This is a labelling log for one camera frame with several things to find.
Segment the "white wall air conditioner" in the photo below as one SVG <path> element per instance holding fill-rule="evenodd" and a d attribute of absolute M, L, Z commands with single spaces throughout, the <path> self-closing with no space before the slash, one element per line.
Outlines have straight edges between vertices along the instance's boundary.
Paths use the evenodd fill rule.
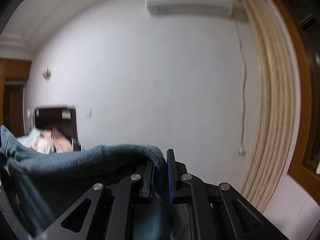
<path fill-rule="evenodd" d="M 213 14 L 231 17 L 232 0 L 145 0 L 150 14 Z"/>

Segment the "brown wooden door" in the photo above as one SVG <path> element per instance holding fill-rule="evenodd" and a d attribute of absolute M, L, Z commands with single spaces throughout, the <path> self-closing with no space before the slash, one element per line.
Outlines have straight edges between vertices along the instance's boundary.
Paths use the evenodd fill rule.
<path fill-rule="evenodd" d="M 4 86 L 4 126 L 15 137 L 24 135 L 23 92 L 23 84 L 9 83 Z"/>

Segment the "white wall switch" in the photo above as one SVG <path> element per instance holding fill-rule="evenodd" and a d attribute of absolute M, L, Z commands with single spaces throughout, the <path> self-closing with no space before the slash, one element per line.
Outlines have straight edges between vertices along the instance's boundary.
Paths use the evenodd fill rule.
<path fill-rule="evenodd" d="M 86 116 L 87 116 L 87 119 L 92 119 L 92 109 L 91 109 L 91 108 L 89 108 L 89 109 L 87 110 Z"/>

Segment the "wall light fixture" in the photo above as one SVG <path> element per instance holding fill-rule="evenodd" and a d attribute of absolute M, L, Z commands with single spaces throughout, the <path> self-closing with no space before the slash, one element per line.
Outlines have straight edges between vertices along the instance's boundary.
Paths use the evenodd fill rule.
<path fill-rule="evenodd" d="M 42 76 L 43 76 L 44 80 L 48 82 L 52 76 L 51 70 L 48 67 L 43 68 L 42 69 Z"/>

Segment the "beige curtain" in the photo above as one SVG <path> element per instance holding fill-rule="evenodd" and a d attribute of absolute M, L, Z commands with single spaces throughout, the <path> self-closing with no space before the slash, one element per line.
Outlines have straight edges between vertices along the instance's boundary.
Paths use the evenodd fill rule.
<path fill-rule="evenodd" d="M 260 212 L 283 173 L 295 126 L 296 91 L 285 27 L 270 0 L 239 0 L 257 41 L 261 79 L 258 130 L 242 195 Z"/>

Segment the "dark wooden headboard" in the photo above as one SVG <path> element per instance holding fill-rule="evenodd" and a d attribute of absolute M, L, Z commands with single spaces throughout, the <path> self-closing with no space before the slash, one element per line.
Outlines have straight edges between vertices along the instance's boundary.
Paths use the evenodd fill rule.
<path fill-rule="evenodd" d="M 34 120 L 37 129 L 58 130 L 71 142 L 73 151 L 83 149 L 78 138 L 75 107 L 37 107 L 34 110 Z"/>

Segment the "white and pink bedding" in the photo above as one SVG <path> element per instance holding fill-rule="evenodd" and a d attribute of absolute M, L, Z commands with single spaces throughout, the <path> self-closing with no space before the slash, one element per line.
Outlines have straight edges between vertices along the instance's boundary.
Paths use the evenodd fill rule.
<path fill-rule="evenodd" d="M 17 138 L 26 148 L 42 153 L 67 153 L 73 151 L 72 143 L 57 129 L 33 128 L 28 135 Z"/>

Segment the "wooden window frame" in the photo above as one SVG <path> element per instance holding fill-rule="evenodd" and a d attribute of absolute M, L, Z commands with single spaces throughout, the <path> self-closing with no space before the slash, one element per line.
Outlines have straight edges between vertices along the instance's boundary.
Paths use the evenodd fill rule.
<path fill-rule="evenodd" d="M 311 0 L 273 0 L 289 31 L 298 66 L 300 121 L 288 175 L 319 202 L 319 12 Z"/>

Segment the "teal knitted sweater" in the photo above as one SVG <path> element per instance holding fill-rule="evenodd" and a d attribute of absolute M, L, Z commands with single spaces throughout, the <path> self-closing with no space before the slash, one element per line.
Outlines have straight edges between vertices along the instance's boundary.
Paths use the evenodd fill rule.
<path fill-rule="evenodd" d="M 152 195 L 135 222 L 135 239 L 189 239 L 187 209 L 167 203 L 167 163 L 151 145 L 99 145 L 86 151 L 42 154 L 1 127 L 1 172 L 12 208 L 32 237 L 39 237 L 96 183 L 119 183 L 148 161 L 155 168 Z"/>

